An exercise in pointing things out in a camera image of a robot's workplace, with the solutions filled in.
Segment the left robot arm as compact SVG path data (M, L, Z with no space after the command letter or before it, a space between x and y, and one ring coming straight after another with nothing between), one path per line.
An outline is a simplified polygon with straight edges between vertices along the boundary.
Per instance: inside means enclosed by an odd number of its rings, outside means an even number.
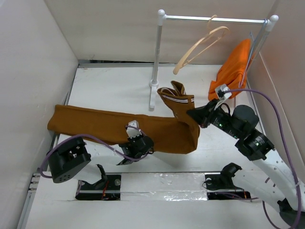
M51 171L51 179L54 183L63 183L74 178L91 162L92 157L86 149L85 138L96 141L114 153L121 155L123 157L121 162L123 165L128 162L142 160L147 154L152 154L154 148L153 140L146 135L140 135L135 139L128 138L128 142L119 145L123 152L116 150L92 135L74 135L58 144L46 155L46 161Z

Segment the white clothes rack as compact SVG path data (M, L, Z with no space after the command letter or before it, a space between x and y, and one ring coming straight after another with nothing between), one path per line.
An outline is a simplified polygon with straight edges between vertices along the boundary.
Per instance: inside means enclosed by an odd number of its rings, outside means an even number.
M164 10L158 10L158 23L157 23L157 35L156 35L156 45L155 45L155 54L154 54L154 64L152 70L152 79L149 83L151 87L150 93L150 101L149 101L149 109L152 111L155 109L156 105L156 95L157 89L159 86L158 82L158 70L159 70L159 58L160 58L160 47L161 47L161 38L162 38L162 29L163 29L163 22L165 20L171 21L204 21L208 22L211 17L195 17L195 16L174 16L174 15L167 15ZM265 40L267 39L268 35L274 28L275 24L278 22L279 16L272 15L269 19L264 20L251 20L251 19L233 19L233 18L214 18L212 22L217 23L235 23L235 24L250 24L250 25L261 25L261 30L259 31L258 35L256 36L256 46L254 48L254 54L252 55L252 59L250 61L249 67L247 72L249 72L253 61L256 59L257 55L259 54Z

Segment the white foil tape strip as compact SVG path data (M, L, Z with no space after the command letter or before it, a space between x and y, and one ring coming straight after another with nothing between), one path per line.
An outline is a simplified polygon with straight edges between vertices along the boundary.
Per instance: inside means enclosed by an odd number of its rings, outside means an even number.
M204 173L124 173L121 201L205 201Z

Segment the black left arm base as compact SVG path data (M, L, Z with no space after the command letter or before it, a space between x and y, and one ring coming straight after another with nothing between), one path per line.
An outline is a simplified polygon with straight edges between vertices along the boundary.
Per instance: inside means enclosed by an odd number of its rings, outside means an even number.
M121 174L106 174L102 165L97 165L100 179L94 184L79 180L75 194L77 200L121 200Z

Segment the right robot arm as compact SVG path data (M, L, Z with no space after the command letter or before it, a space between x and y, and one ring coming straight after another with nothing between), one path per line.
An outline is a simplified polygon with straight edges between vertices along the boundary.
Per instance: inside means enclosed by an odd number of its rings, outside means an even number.
M255 194L276 210L282 220L292 229L305 227L305 184L296 174L292 162L285 163L274 144L256 129L259 117L247 105L237 106L233 113L225 112L223 102L213 99L207 105L187 111L201 127L214 125L237 139L235 147L254 165L260 168L274 186L261 183L239 165L226 165L220 176L226 188L233 185Z

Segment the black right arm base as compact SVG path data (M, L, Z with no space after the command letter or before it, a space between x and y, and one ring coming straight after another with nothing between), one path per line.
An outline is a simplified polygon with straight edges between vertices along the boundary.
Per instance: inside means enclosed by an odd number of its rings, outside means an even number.
M221 171L204 174L202 187L208 190L207 196L211 200L247 199L251 200L251 194L233 184L232 178L242 168L229 163Z

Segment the orange garment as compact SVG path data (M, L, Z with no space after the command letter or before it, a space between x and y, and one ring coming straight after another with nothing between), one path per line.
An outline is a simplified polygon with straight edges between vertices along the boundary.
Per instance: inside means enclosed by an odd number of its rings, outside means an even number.
M216 80L211 81L208 100L217 99L216 87L226 84L230 90L244 89L246 87L246 68L250 53L251 41L245 39L241 41L231 52L226 62L217 73Z

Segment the beige plastic hanger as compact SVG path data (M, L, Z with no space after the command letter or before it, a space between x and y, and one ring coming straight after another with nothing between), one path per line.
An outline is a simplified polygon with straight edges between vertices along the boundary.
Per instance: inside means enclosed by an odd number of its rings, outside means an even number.
M212 19L217 18L217 15L213 15L207 23L208 33L200 38L195 44L193 44L190 49L181 57L179 62L173 69L173 74L177 75L178 72L186 65L190 64L194 59L203 54L210 47L218 43L222 38L224 38L230 31L226 26L219 26L212 29L210 23Z

